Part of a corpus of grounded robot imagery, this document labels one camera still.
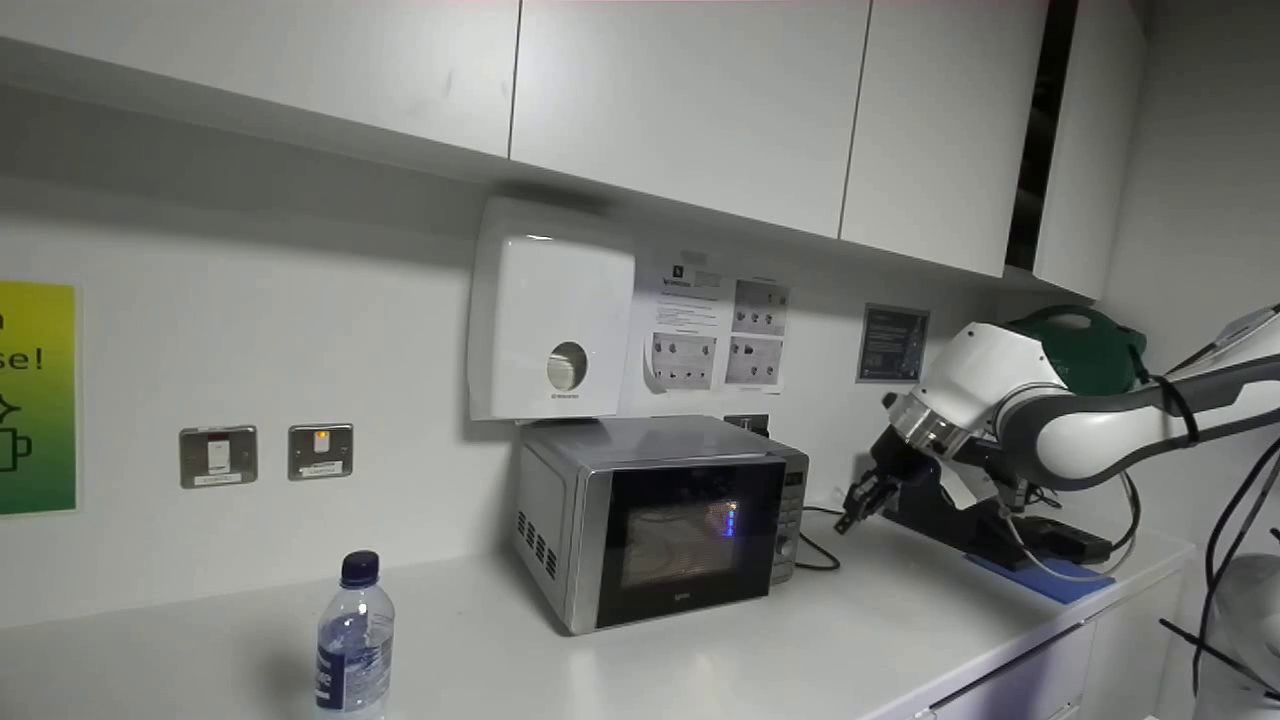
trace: wall socket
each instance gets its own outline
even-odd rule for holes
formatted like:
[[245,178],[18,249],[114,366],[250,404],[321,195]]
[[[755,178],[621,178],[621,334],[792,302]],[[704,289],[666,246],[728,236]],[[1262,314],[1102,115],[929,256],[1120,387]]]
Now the wall socket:
[[730,334],[785,335],[789,289],[741,279],[730,291]]
[[730,335],[724,385],[775,385],[785,371],[785,340]]
[[711,387],[715,335],[651,334],[648,344],[648,387]]
[[288,427],[288,482],[330,482],[357,468],[350,425],[295,425]]
[[256,482],[256,427],[183,427],[181,433],[181,484],[229,487]]
[[724,425],[766,436],[766,416],[724,416]]

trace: wall-mounted box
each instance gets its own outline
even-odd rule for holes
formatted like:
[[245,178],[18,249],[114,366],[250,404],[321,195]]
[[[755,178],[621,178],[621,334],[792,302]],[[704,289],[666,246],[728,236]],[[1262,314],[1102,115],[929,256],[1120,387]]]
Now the wall-mounted box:
[[470,419],[611,416],[635,256],[601,216],[493,201],[469,315]]

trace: microwave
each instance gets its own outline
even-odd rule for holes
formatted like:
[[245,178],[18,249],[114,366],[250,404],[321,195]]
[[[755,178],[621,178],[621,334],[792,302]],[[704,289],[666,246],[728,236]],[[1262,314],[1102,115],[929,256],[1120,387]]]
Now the microwave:
[[511,547],[562,632],[766,595],[806,456],[706,416],[523,425]]

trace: cabinet door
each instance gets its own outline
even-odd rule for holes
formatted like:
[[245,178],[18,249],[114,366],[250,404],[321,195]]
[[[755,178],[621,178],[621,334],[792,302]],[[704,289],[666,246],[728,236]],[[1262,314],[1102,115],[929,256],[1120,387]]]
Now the cabinet door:
[[836,236],[869,0],[523,0],[511,156]]
[[1178,640],[1160,618],[1183,618],[1188,563],[1089,619],[1089,696],[1078,715],[1160,715]]
[[1084,703],[1084,630],[1003,665],[979,683],[932,703],[932,720],[1069,720]]
[[508,152],[514,0],[5,0],[0,38]]
[[842,241],[1003,273],[1045,0],[870,13]]
[[1035,276],[1099,295],[1110,270],[1147,41],[1122,0],[1078,0]]

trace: poster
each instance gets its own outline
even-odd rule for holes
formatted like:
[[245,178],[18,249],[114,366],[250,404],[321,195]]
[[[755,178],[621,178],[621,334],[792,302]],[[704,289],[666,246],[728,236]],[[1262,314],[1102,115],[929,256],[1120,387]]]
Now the poster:
[[74,291],[0,279],[0,518],[74,510]]

